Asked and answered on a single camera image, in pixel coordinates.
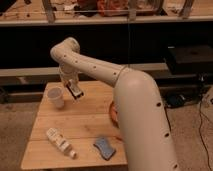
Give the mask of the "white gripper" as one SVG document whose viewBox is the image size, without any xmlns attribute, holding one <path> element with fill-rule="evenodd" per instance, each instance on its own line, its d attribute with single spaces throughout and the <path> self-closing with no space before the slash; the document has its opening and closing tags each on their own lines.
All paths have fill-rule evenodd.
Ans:
<svg viewBox="0 0 213 171">
<path fill-rule="evenodd" d="M 78 84 L 78 71 L 66 66 L 59 66 L 59 75 L 64 86 L 76 86 Z"/>
</svg>

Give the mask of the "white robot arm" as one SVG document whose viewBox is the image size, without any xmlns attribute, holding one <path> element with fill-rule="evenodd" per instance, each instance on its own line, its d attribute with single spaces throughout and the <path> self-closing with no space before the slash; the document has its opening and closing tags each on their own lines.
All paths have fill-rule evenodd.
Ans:
<svg viewBox="0 0 213 171">
<path fill-rule="evenodd" d="M 74 98 L 83 95 L 78 87 L 79 72 L 113 88 L 128 171 L 180 171 L 164 104 L 152 76 L 84 56 L 72 37 L 53 46 L 50 54 Z"/>
</svg>

